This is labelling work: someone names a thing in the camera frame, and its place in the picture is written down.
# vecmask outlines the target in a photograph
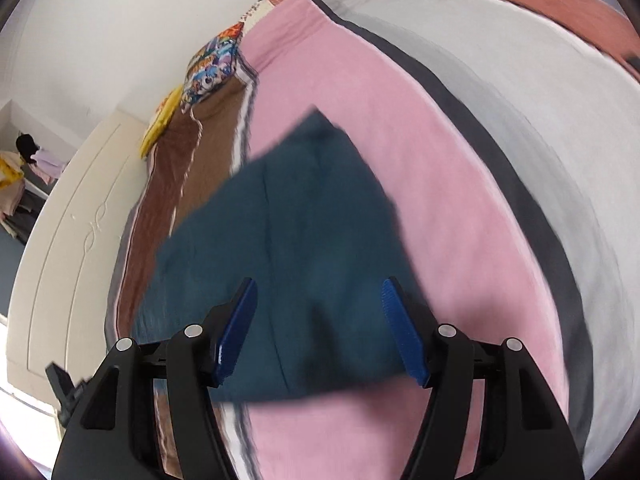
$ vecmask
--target dark teal cloth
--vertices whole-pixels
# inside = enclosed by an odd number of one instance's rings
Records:
[[[404,371],[380,300],[391,275],[418,294],[393,205],[349,137],[314,112],[165,242],[132,336],[162,340],[202,322],[248,276],[258,307],[213,400],[379,381]]]

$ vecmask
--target silver screw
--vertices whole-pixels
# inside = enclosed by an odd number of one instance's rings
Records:
[[[443,337],[453,337],[458,333],[458,331],[451,325],[440,325],[438,327],[438,333]]]
[[[116,343],[116,349],[124,352],[125,350],[129,350],[132,345],[133,341],[131,339],[129,339],[128,337],[123,337]]]
[[[189,325],[184,329],[184,335],[187,337],[198,337],[202,334],[202,327],[200,325]]]
[[[513,350],[514,352],[519,352],[520,350],[522,350],[522,341],[511,337],[507,339],[507,348],[509,350]]]

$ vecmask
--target patterned cushion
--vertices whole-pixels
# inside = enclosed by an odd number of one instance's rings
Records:
[[[243,28],[243,22],[236,23],[209,41],[191,58],[182,88],[182,113],[220,88],[234,74]]]

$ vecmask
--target pink stripe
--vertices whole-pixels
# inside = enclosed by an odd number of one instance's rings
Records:
[[[542,272],[491,174],[424,89],[310,0],[279,5],[241,50],[258,73],[251,157],[319,108],[349,134],[396,204],[402,240],[438,320],[474,339],[520,337],[566,413],[558,315]],[[263,478],[398,478],[425,402],[413,383],[395,380],[366,392],[253,406]],[[472,463],[467,452],[460,472]]]

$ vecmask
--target blue gripper pad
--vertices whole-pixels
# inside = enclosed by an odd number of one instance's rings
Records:
[[[249,332],[249,326],[257,306],[258,286],[254,280],[251,280],[232,312],[222,337],[220,337],[218,363],[214,371],[214,378],[218,384],[222,384],[225,378],[234,372],[244,338]]]
[[[382,310],[396,340],[404,369],[424,387],[430,376],[424,362],[424,344],[392,280],[385,280],[382,284]]]

